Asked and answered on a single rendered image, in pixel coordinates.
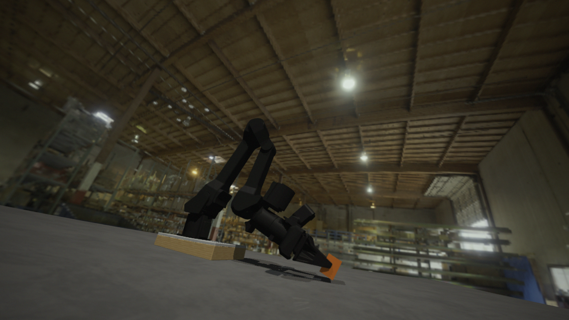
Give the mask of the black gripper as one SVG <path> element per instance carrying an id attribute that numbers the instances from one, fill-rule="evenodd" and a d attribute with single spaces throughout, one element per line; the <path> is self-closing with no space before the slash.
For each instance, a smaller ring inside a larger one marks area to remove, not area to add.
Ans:
<path id="1" fill-rule="evenodd" d="M 291 226 L 282 217 L 277 217 L 268 229 L 268 239 L 278 245 L 279 254 L 286 259 L 331 268 L 333 265 L 325 254 L 315 247 L 314 240 L 299 226 Z"/>

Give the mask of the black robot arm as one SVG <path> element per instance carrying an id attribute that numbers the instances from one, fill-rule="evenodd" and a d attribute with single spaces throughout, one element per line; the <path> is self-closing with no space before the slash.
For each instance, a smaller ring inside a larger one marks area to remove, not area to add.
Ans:
<path id="1" fill-rule="evenodd" d="M 237 191 L 231 202 L 230 208 L 236 216 L 245 221 L 245 231 L 252 233 L 255 229 L 265 236 L 272 222 L 278 215 L 276 212 L 285 211 L 291 202 L 295 192 L 285 184 L 272 182 L 268 191 L 262 197 L 260 195 L 264 180 L 268 174 L 273 157 L 276 155 L 276 147 L 269 138 L 268 128 L 264 120 L 254 118 L 244 129 L 243 140 L 236 148 L 219 175 L 204 185 L 194 198 L 184 204 L 184 212 L 189 212 L 182 234 L 183 237 L 209 240 L 211 221 L 229 203 L 232 195 L 229 194 L 230 185 L 239 175 L 244 164 L 250 158 L 256 148 L 260 148 L 254 166 L 244 186 Z M 291 226 L 303 227 L 308 221 L 313 220 L 315 212 L 305 203 L 289 218 L 283 216 Z"/>

